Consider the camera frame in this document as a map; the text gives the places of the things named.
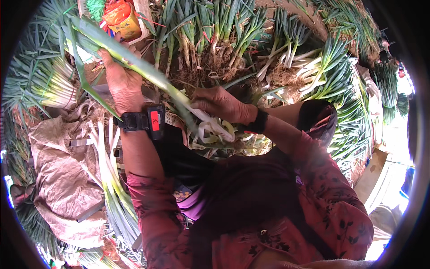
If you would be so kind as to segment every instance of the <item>green rope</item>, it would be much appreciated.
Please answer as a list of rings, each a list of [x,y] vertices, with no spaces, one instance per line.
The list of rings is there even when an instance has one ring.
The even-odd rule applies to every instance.
[[[73,6],[69,7],[66,11],[63,12],[63,15],[66,15],[67,12],[69,12],[72,8],[76,7],[78,3],[75,3]]]

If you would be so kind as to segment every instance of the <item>plastic bag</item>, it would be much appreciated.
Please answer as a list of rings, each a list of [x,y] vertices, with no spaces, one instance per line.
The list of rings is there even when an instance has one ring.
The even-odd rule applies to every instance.
[[[109,26],[117,25],[130,16],[132,8],[130,3],[119,0],[106,6],[104,15],[101,17]]]

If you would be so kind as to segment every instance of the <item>red string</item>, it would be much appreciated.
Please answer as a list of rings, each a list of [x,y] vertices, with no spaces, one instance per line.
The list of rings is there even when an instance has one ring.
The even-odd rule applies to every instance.
[[[139,17],[139,18],[141,18],[141,19],[147,20],[147,21],[152,22],[152,23],[154,23],[154,24],[156,24],[156,25],[159,25],[159,26],[166,27],[165,25],[162,25],[162,24],[159,24],[159,23],[153,22],[153,21],[151,21],[151,20],[149,20],[149,19],[147,19],[147,18],[144,18],[144,17],[142,17],[140,14],[138,14],[138,13],[136,13],[136,12],[135,12],[135,14],[136,14],[136,16],[138,16],[138,17]]]
[[[259,53],[259,51],[258,50],[251,50],[251,51],[247,51],[247,53],[252,55],[252,54]]]
[[[70,100],[72,100],[72,96],[74,93],[75,93],[75,86],[73,86],[73,91],[72,91],[72,94],[70,95],[69,101],[67,102],[67,104],[63,108],[66,108],[66,106],[70,103]]]
[[[203,31],[203,35],[206,37],[206,39],[209,41],[209,42],[211,42],[210,40],[209,40],[209,38],[208,38],[208,36],[206,35],[206,33]]]

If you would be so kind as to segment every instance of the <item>sleeve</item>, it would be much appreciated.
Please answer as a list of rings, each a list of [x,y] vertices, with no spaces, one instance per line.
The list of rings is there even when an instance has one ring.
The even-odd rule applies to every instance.
[[[293,154],[299,169],[300,180],[311,189],[317,198],[330,201],[344,201],[367,215],[363,203],[351,188],[336,162],[318,141],[302,132],[301,140]]]
[[[308,224],[339,258],[364,259],[373,240],[373,225],[337,164],[304,132],[294,158],[306,194],[301,204]]]
[[[151,268],[151,263],[159,263],[160,259],[166,265],[179,262],[179,258],[166,260],[171,259],[166,252],[175,251],[169,250],[172,244],[180,245],[182,240],[178,238],[184,230],[183,218],[173,196],[173,182],[129,174],[127,185],[141,228],[148,267]]]

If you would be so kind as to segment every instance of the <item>yellow container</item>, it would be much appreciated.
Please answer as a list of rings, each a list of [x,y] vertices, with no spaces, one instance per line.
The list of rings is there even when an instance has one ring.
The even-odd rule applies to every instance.
[[[131,6],[130,16],[128,16],[120,24],[109,26],[112,31],[121,32],[121,37],[126,41],[131,41],[142,35],[142,31],[139,26],[139,21],[134,13],[134,8]]]

